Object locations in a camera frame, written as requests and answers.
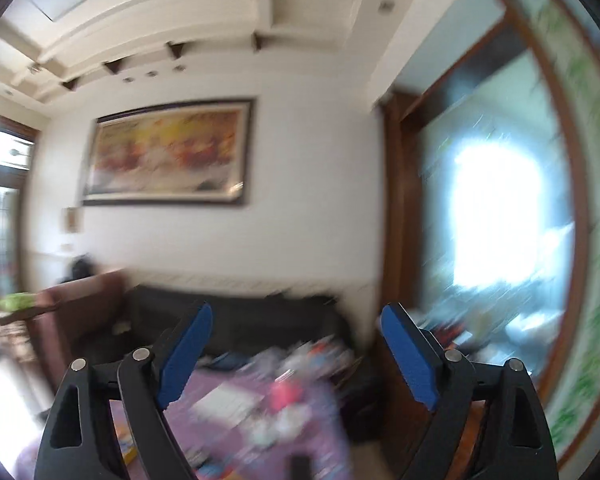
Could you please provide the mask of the yellow cardboard box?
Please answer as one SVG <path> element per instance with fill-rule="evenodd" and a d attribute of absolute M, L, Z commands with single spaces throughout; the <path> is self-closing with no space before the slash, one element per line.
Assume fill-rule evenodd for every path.
<path fill-rule="evenodd" d="M 131 429 L 126 416 L 120 406 L 111 408 L 112 420 L 114 421 L 114 432 L 116 433 L 118 445 L 126 466 L 132 464 L 137 458 L 137 448 L 131 434 Z"/>

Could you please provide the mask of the white paper notebook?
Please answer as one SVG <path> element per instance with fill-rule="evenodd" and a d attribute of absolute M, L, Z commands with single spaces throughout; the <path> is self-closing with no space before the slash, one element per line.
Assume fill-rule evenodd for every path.
<path fill-rule="evenodd" d="M 195 402 L 192 413 L 200 420 L 234 428 L 240 425 L 263 399 L 262 394 L 226 382 Z"/>

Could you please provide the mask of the purple floral tablecloth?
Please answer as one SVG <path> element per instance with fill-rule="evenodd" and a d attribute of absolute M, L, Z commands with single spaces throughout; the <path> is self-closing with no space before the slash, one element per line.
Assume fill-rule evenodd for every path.
<path fill-rule="evenodd" d="M 264 399 L 238 426 L 226 428 L 198 419 L 192 406 L 228 382 Z M 349 443 L 334 390 L 328 382 L 302 385 L 303 398 L 279 412 L 270 407 L 275 380 L 246 372 L 195 370 L 181 395 L 164 414 L 185 456 L 207 456 L 204 478 L 285 479 L 288 458 L 309 455 L 315 479 L 351 479 Z"/>

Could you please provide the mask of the black leather sofa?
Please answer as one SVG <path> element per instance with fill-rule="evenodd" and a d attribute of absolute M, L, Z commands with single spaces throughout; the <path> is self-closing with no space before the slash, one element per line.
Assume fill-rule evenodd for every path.
<path fill-rule="evenodd" d="M 255 356 L 268 348 L 287 349 L 325 337 L 356 349 L 350 323 L 335 296 L 293 297 L 276 292 L 235 297 L 138 285 L 124 300 L 131 332 L 140 344 L 153 344 L 189 309 L 202 304 L 213 313 L 211 336 L 204 347 L 208 356 L 227 352 Z"/>

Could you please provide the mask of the pink thermos bottle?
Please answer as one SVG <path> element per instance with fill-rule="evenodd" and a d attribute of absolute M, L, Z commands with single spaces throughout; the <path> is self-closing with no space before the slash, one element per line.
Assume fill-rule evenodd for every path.
<path fill-rule="evenodd" d="M 270 407 L 274 412 L 283 410 L 288 405 L 299 403 L 303 398 L 303 388 L 298 380 L 281 379 L 272 383 L 270 390 Z"/>

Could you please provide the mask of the black smartphone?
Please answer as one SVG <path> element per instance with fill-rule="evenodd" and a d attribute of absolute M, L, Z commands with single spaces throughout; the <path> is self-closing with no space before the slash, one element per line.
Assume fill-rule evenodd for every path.
<path fill-rule="evenodd" d="M 297 454 L 288 458 L 287 464 L 288 480 L 312 480 L 312 460 L 309 455 Z"/>

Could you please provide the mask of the wooden door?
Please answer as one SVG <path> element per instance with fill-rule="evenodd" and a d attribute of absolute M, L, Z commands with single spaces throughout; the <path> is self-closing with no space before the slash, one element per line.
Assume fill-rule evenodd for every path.
<path fill-rule="evenodd" d="M 0 298 L 23 290 L 22 203 L 37 135 L 0 115 Z"/>

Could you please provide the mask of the framed horse painting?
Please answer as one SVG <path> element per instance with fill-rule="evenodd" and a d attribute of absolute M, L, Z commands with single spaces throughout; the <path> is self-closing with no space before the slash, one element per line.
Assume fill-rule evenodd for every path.
<path fill-rule="evenodd" d="M 82 204 L 245 203 L 256 107 L 255 98 L 196 100 L 97 118 Z"/>

